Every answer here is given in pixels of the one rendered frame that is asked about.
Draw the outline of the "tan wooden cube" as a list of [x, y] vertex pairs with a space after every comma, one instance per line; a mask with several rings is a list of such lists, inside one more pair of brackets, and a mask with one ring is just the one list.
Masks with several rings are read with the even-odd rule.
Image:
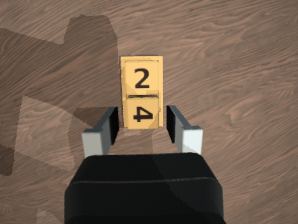
[[159, 128], [157, 95], [128, 95], [126, 99], [128, 129]]
[[157, 95], [159, 93], [159, 62], [125, 62], [127, 95]]

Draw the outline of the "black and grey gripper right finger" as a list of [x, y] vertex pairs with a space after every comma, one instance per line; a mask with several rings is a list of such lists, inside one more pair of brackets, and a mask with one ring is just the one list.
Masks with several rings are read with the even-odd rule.
[[179, 153], [201, 155], [203, 130], [199, 126], [191, 126], [175, 105], [167, 105], [166, 128]]

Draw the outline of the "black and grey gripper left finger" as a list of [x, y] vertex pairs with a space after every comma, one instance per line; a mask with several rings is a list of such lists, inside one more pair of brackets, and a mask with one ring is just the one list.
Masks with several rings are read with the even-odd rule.
[[114, 145], [119, 131], [118, 107], [109, 107], [94, 128], [82, 134], [85, 158], [92, 155], [107, 155]]

